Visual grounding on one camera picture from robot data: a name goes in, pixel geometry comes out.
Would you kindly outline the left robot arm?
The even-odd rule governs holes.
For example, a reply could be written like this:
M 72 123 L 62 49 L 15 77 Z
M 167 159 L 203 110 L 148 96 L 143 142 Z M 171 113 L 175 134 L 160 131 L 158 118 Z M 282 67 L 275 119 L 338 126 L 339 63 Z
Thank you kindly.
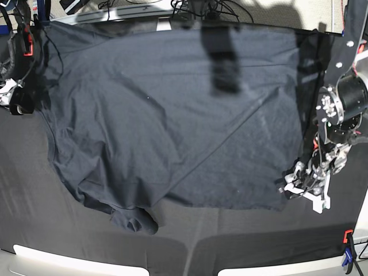
M 304 197 L 317 213 L 331 207 L 332 175 L 347 163 L 352 146 L 367 143 L 358 131 L 367 117 L 367 1 L 348 1 L 344 28 L 333 39 L 331 58 L 318 90 L 308 155 L 296 162 L 280 188 L 288 199 Z

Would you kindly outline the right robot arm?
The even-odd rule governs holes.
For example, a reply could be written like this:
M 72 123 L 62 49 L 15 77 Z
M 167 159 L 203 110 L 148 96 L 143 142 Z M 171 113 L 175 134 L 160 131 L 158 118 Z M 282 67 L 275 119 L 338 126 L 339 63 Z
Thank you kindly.
M 12 115 L 32 114 L 26 80 L 35 66 L 35 39 L 27 1 L 1 1 L 1 107 Z

